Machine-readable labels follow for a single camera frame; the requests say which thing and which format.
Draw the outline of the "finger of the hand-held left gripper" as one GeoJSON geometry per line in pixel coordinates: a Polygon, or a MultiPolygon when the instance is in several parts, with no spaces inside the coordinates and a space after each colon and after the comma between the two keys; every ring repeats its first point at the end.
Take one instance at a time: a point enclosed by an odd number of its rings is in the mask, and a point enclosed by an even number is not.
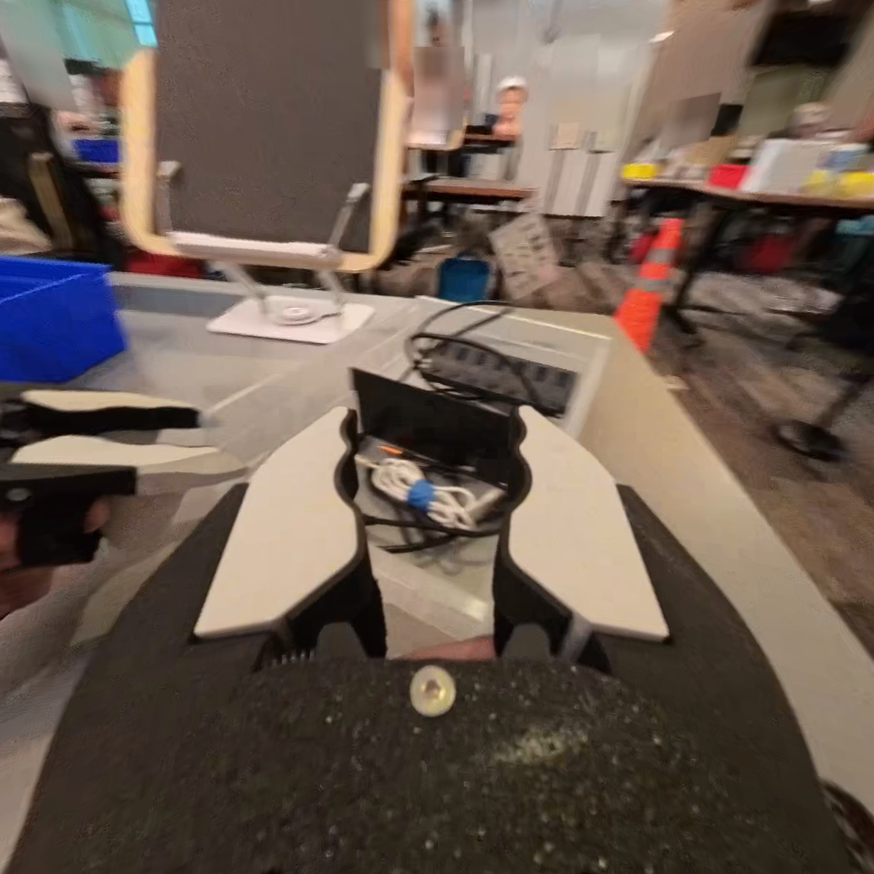
{"type": "Polygon", "coordinates": [[[214,447],[131,444],[80,435],[31,443],[16,450],[10,463],[132,467],[142,475],[219,475],[219,452],[214,447]]]}
{"type": "Polygon", "coordinates": [[[126,391],[31,389],[21,393],[36,431],[162,431],[201,426],[199,409],[126,391]]]}

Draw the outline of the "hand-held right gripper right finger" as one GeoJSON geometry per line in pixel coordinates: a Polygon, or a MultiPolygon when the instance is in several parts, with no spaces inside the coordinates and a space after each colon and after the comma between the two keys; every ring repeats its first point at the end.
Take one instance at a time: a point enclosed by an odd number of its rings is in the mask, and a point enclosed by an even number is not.
{"type": "Polygon", "coordinates": [[[559,659],[581,659],[601,634],[670,639],[614,477],[533,407],[510,415],[508,433],[493,565],[497,654],[526,626],[559,659]]]}

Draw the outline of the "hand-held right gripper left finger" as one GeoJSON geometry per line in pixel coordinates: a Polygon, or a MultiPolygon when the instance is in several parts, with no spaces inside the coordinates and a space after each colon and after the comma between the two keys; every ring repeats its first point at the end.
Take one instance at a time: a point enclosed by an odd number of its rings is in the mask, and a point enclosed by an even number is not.
{"type": "Polygon", "coordinates": [[[193,628],[217,640],[286,628],[314,642],[349,623],[383,640],[383,604],[356,505],[356,411],[335,407],[256,469],[193,628]]]}

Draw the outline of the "clear plastic bin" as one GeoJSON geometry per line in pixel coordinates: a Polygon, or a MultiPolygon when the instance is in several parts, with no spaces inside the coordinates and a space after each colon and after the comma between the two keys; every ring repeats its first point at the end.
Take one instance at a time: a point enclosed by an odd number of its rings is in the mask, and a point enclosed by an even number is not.
{"type": "MultiPolygon", "coordinates": [[[[473,340],[509,355],[575,371],[577,386],[565,414],[544,416],[572,438],[579,437],[611,351],[609,337],[544,321],[540,314],[508,304],[451,304],[419,298],[401,302],[394,310],[380,305],[365,327],[340,342],[331,354],[331,375],[348,388],[336,398],[351,401],[351,368],[370,371],[418,388],[436,391],[510,415],[521,406],[467,399],[432,385],[420,373],[419,357],[434,340],[473,340]]],[[[386,457],[381,441],[363,433],[362,454],[368,462],[386,457]]],[[[390,639],[408,635],[408,627],[429,634],[463,638],[491,627],[491,565],[497,549],[497,526],[507,509],[507,484],[492,485],[463,476],[427,477],[439,485],[462,487],[484,503],[477,508],[476,528],[488,532],[478,538],[457,537],[436,530],[423,510],[399,506],[371,486],[371,472],[361,470],[359,502],[367,516],[391,524],[371,530],[371,559],[390,614],[390,639]]]]}

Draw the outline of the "person's left hand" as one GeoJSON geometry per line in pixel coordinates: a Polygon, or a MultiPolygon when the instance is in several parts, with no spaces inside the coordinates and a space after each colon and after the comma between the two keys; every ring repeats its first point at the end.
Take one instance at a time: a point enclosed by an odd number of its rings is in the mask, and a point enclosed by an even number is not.
{"type": "Polygon", "coordinates": [[[58,563],[24,566],[17,552],[18,523],[14,516],[1,520],[1,619],[46,596],[58,563]]]}

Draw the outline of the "black clear-bin divider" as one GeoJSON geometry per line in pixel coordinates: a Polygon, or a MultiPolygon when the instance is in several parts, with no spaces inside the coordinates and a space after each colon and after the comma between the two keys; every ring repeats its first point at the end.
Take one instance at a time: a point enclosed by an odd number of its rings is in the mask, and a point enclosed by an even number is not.
{"type": "Polygon", "coordinates": [[[463,468],[492,485],[506,485],[510,418],[467,401],[351,368],[360,428],[369,438],[463,468]]]}

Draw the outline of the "white folding stand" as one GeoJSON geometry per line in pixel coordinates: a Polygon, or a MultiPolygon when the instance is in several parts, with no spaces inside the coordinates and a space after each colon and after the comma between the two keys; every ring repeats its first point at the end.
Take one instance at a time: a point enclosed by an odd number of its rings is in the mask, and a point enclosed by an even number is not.
{"type": "Polygon", "coordinates": [[[330,345],[370,317],[351,314],[344,300],[344,236],[374,183],[372,158],[320,158],[314,169],[267,170],[251,163],[230,170],[215,163],[215,184],[206,162],[185,168],[178,160],[157,165],[155,219],[160,235],[179,254],[211,261],[238,283],[246,301],[212,323],[211,331],[293,343],[330,345]],[[266,287],[251,266],[311,271],[320,296],[266,287]]]}

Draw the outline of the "orange traffic cone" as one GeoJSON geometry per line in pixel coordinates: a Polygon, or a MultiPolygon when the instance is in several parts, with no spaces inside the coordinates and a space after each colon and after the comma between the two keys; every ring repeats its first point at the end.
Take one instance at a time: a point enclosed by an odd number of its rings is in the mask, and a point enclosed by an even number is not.
{"type": "Polygon", "coordinates": [[[652,344],[658,326],[663,295],[671,279],[676,250],[683,238],[684,221],[662,221],[637,276],[614,314],[614,321],[641,354],[652,344]]]}

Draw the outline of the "small blue container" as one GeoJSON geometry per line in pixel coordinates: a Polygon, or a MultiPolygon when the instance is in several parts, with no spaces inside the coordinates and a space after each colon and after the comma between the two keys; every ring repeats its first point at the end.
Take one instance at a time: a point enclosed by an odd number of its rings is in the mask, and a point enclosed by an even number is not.
{"type": "Polygon", "coordinates": [[[438,269],[436,297],[450,303],[490,300],[494,285],[493,267],[483,259],[453,257],[438,269]]]}

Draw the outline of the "white printed sign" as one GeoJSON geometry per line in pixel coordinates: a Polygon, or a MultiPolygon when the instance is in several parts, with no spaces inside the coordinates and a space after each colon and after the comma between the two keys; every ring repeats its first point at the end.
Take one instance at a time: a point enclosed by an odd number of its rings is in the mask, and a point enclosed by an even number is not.
{"type": "Polygon", "coordinates": [[[561,278],[550,229],[541,213],[519,213],[488,234],[507,300],[519,302],[561,278]]]}

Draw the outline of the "black wood-rimmed board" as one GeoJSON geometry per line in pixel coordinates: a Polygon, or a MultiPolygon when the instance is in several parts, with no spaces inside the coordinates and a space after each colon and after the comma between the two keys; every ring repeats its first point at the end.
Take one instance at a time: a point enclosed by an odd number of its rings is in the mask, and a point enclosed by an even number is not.
{"type": "Polygon", "coordinates": [[[120,213],[146,252],[361,274],[395,245],[415,2],[156,2],[122,76],[120,213]]]}

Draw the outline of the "red floor container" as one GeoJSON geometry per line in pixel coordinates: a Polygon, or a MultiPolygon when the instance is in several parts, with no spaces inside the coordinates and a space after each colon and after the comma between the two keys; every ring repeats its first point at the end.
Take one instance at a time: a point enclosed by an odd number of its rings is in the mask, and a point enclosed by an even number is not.
{"type": "Polygon", "coordinates": [[[778,275],[788,269],[794,249],[792,234],[763,234],[740,246],[737,270],[750,275],[778,275]]]}

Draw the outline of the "wooden table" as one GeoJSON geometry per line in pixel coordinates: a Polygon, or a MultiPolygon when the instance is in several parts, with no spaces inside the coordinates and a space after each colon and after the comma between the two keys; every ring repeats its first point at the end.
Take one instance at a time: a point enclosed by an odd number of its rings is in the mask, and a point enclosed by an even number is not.
{"type": "Polygon", "coordinates": [[[661,313],[674,329],[678,330],[683,346],[694,349],[704,344],[704,335],[699,325],[687,318],[689,313],[727,315],[727,311],[694,304],[691,291],[704,270],[719,235],[734,213],[750,209],[765,210],[782,217],[803,219],[858,219],[873,213],[873,199],[819,197],[804,194],[779,194],[773,192],[746,192],[727,189],[704,182],[682,182],[675,179],[621,179],[627,191],[636,189],[675,191],[693,198],[695,203],[710,206],[710,217],[696,243],[691,243],[683,265],[683,276],[675,286],[671,300],[662,306],[661,313]]]}
{"type": "Polygon", "coordinates": [[[450,178],[425,175],[406,180],[402,186],[403,203],[414,203],[420,222],[425,221],[430,203],[460,206],[501,206],[502,204],[529,205],[537,198],[535,189],[512,182],[450,178]]]}

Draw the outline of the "white cardboard box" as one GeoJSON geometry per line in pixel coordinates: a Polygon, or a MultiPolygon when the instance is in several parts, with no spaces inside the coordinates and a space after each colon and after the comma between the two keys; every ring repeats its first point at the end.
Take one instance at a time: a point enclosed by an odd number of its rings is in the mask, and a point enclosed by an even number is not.
{"type": "Polygon", "coordinates": [[[797,194],[831,148],[829,143],[820,140],[766,140],[755,151],[738,190],[797,194]]]}

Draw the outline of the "yellow plastic bin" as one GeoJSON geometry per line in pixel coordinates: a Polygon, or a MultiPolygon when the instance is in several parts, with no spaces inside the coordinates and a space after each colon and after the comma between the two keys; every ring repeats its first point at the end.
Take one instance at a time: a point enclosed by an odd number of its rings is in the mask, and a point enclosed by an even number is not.
{"type": "Polygon", "coordinates": [[[803,185],[812,198],[859,200],[873,198],[873,173],[867,170],[832,171],[817,169],[803,185]]]}

